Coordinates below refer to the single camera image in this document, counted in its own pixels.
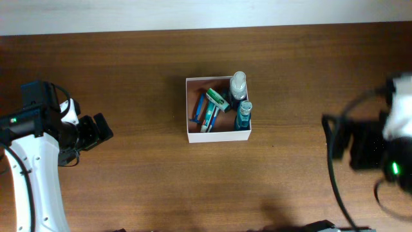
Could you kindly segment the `blue toothbrush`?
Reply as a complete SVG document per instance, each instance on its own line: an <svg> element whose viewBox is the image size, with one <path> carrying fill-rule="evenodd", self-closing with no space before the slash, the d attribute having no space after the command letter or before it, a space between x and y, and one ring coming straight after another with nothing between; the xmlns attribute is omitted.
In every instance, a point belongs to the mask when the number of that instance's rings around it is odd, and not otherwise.
<svg viewBox="0 0 412 232"><path fill-rule="evenodd" d="M213 116L212 116L212 119L211 119L211 121L210 121L209 127L208 127L208 129L207 129L207 133L209 133L209 132L212 131L219 112L220 112L220 109L219 109L219 108L216 108L215 111L214 111L214 114L213 114Z"/></svg>

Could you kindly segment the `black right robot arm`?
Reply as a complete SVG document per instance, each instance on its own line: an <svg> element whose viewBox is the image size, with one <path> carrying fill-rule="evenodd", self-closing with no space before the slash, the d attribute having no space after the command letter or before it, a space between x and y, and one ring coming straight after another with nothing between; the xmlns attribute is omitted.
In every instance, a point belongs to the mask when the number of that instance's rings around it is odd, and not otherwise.
<svg viewBox="0 0 412 232"><path fill-rule="evenodd" d="M351 169L381 169L388 182L397 183L410 194L411 72L392 75L375 94L384 96L388 106L376 119L322 116L327 146L334 141L333 159L341 159L349 148Z"/></svg>

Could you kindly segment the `blue disposable razor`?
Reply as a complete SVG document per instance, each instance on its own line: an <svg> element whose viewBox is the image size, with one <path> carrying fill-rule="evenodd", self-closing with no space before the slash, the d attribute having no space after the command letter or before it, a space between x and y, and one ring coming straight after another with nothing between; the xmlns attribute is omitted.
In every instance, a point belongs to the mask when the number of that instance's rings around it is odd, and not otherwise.
<svg viewBox="0 0 412 232"><path fill-rule="evenodd" d="M201 114L204 98L205 98L205 93L201 93L194 107L194 116L188 119L189 122L201 124L200 114Z"/></svg>

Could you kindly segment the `Colgate toothpaste tube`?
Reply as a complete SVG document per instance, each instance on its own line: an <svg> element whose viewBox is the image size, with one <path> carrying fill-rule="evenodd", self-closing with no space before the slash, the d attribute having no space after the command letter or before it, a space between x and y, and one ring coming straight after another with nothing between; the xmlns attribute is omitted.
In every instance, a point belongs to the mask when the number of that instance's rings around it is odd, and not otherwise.
<svg viewBox="0 0 412 232"><path fill-rule="evenodd" d="M211 125L211 122L212 122L212 120L215 116L215 111L217 109L218 108L216 107L216 105L213 102L211 102L211 101L208 102L206 113L205 113L205 118L203 120L201 130L200 130L201 133L207 133L208 132L209 127Z"/></svg>

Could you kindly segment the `clear pump bottle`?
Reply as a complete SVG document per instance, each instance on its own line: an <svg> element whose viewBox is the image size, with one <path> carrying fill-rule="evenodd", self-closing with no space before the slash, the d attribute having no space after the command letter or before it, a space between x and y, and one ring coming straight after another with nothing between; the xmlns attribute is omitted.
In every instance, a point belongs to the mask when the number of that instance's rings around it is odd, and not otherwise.
<svg viewBox="0 0 412 232"><path fill-rule="evenodd" d="M247 94L246 74L242 71L236 72L230 78L229 102L232 108L237 109L240 101L244 100Z"/></svg>

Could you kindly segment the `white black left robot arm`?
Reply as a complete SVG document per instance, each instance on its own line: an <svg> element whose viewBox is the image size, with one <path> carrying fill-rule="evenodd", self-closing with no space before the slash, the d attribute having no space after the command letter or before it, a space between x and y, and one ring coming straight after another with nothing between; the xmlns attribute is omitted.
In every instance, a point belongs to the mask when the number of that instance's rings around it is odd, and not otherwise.
<svg viewBox="0 0 412 232"><path fill-rule="evenodd" d="M113 137L103 114L80 116L80 106L46 81L21 86L23 107L1 117L1 147L12 174L18 231L69 231L59 167L74 167L80 153Z"/></svg>

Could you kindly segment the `blue Listerine mouthwash bottle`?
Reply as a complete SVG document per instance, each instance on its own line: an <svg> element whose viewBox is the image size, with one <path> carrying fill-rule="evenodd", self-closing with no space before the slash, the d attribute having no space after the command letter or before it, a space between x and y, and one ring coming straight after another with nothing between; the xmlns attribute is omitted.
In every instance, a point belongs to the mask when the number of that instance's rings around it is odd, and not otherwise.
<svg viewBox="0 0 412 232"><path fill-rule="evenodd" d="M250 101L241 101L238 106L238 112L234 121L236 131L248 130L252 112L252 103Z"/></svg>

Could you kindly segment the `green Dettol soap bar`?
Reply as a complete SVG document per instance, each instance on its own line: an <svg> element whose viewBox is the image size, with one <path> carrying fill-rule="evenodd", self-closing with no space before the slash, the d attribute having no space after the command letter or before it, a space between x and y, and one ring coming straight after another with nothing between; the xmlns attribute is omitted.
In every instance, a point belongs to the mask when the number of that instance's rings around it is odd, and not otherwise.
<svg viewBox="0 0 412 232"><path fill-rule="evenodd" d="M206 92L206 97L210 100L213 104L216 105L223 112L228 112L231 107L230 104L215 90L209 88Z"/></svg>

